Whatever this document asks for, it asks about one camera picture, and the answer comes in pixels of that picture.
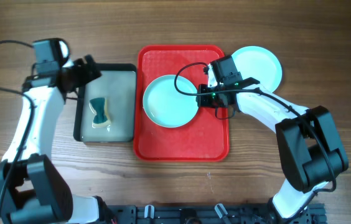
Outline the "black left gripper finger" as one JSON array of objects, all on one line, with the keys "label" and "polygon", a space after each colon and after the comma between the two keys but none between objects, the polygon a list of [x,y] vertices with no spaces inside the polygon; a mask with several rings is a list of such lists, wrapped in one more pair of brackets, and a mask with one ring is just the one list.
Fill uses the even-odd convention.
[{"label": "black left gripper finger", "polygon": [[98,78],[98,67],[93,58],[80,58],[74,61],[75,85],[85,86]]},{"label": "black left gripper finger", "polygon": [[101,77],[100,69],[91,55],[86,55],[85,68],[84,68],[84,79],[85,80],[95,80]]}]

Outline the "green and yellow sponge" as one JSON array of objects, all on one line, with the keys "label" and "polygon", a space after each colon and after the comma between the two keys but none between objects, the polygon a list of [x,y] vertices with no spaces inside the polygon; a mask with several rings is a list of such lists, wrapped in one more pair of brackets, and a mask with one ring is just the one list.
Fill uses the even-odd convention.
[{"label": "green and yellow sponge", "polygon": [[104,128],[111,124],[108,112],[108,100],[105,97],[91,99],[89,105],[94,114],[93,128]]}]

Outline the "light blue plate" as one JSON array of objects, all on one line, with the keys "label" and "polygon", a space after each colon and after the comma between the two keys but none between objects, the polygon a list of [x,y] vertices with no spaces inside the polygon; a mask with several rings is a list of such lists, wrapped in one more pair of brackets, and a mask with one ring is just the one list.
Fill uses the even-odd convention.
[{"label": "light blue plate", "polygon": [[232,59],[243,79],[254,78],[272,93],[281,84],[281,63],[269,50],[259,46],[242,47],[232,53]]}]

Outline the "mint green plate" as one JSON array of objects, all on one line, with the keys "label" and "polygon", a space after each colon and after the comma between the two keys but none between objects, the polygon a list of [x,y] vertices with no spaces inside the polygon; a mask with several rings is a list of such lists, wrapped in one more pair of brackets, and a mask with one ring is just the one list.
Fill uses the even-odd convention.
[{"label": "mint green plate", "polygon": [[198,112],[195,93],[197,89],[188,79],[164,75],[145,89],[143,109],[153,123],[178,128],[192,121]]}]

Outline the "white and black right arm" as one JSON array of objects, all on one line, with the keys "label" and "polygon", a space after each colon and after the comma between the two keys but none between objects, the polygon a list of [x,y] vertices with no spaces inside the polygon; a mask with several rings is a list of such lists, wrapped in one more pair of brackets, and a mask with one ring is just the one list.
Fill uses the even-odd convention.
[{"label": "white and black right arm", "polygon": [[269,200],[269,220],[273,223],[287,223],[301,217],[318,193],[336,189],[337,176],[349,168],[333,117],[323,106],[309,109],[295,105],[276,96],[254,78],[229,85],[201,84],[197,102],[212,108],[232,106],[276,134],[286,179]]}]

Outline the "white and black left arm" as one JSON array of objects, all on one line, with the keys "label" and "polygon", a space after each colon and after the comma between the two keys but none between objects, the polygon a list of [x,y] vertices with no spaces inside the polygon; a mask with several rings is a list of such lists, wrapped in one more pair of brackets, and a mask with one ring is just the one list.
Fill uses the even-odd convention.
[{"label": "white and black left arm", "polygon": [[112,214],[97,196],[73,195],[50,160],[55,127],[67,93],[100,77],[91,55],[62,66],[38,64],[19,92],[22,112],[0,162],[0,223],[106,223]]}]

